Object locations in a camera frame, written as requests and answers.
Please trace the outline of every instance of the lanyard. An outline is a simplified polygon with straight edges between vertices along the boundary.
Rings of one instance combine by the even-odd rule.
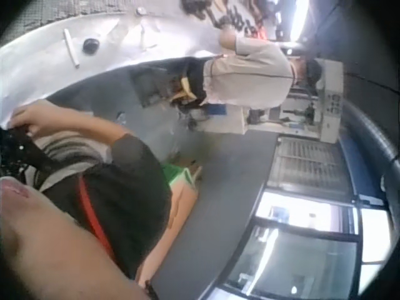
[[[86,189],[86,185],[82,175],[79,176],[79,195],[87,220],[92,227],[92,232],[97,237],[97,240],[99,240],[104,250],[106,250],[109,257],[115,262],[116,260],[113,248],[111,247],[110,242],[108,241],[108,238],[104,233],[103,228],[101,227],[100,222],[96,216],[96,213],[94,212],[88,190]]]

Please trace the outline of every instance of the hand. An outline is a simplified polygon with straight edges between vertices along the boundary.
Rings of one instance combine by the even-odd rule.
[[[77,111],[51,104],[46,100],[21,106],[14,110],[8,128],[27,125],[33,138],[49,136],[66,130],[74,122]]]

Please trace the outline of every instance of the woman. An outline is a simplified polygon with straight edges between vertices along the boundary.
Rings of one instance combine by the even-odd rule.
[[[1,249],[11,269],[39,299],[86,299],[71,293],[88,293],[94,285],[104,295],[93,299],[112,299],[106,278],[123,291],[137,289],[121,278],[135,278],[171,207],[169,185],[150,149],[120,125],[47,101],[16,109],[9,127],[19,126],[28,126],[59,169],[27,172],[36,189],[1,181]],[[89,286],[79,287],[78,279]]]

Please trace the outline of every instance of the person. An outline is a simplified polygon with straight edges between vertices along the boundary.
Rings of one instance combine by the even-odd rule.
[[[271,41],[236,36],[226,26],[220,34],[223,48],[236,55],[206,59],[192,58],[182,78],[183,91],[172,103],[187,108],[204,104],[230,104],[251,109],[280,106],[290,88],[304,85],[315,89],[322,67],[314,59],[287,58]]]
[[[14,111],[9,127],[19,126],[29,128],[35,143],[58,162],[58,169],[50,174],[28,169],[26,177],[30,187],[27,189],[15,188],[17,185],[11,184],[11,192],[27,190],[22,194],[32,204],[13,208],[21,209],[18,212],[21,222],[13,220],[3,224],[3,220],[11,218],[4,217],[6,212],[1,212],[2,237],[4,228],[9,227],[14,233],[11,235],[13,238],[2,239],[1,244],[6,253],[14,253],[7,255],[15,257],[8,260],[12,261],[11,269],[39,294],[46,282],[49,289],[52,289],[54,281],[57,281],[54,287],[63,285],[58,282],[63,280],[61,275],[55,275],[56,270],[51,268],[68,264],[69,255],[79,256],[82,260],[79,260],[79,272],[93,274],[102,268],[101,264],[107,265],[104,269],[114,269],[109,266],[110,262],[102,262],[92,271],[83,271],[84,266],[95,264],[94,253],[101,252],[93,250],[93,259],[87,251],[77,253],[80,237],[88,249],[94,247],[91,246],[93,242],[84,242],[85,237],[90,239],[87,236],[91,233],[108,260],[125,278],[133,280],[138,267],[163,234],[171,208],[169,184],[151,150],[131,131],[118,124],[43,100]],[[3,210],[8,202],[13,201],[8,197],[11,196],[2,195]],[[68,224],[77,226],[70,229],[66,223],[68,220]],[[74,237],[73,232],[78,229],[84,229],[85,233],[76,233]],[[99,254],[100,261],[104,260],[101,256],[104,255]]]

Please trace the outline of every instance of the pipe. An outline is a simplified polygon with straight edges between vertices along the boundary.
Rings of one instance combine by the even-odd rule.
[[[398,155],[393,143],[362,110],[347,100],[343,101],[343,121],[357,141],[369,154],[372,164],[382,176],[390,167],[389,163]]]
[[[382,130],[362,110],[347,100],[343,101],[342,119],[357,142],[367,152],[372,166],[383,179],[394,228],[400,232],[400,161],[398,150]]]

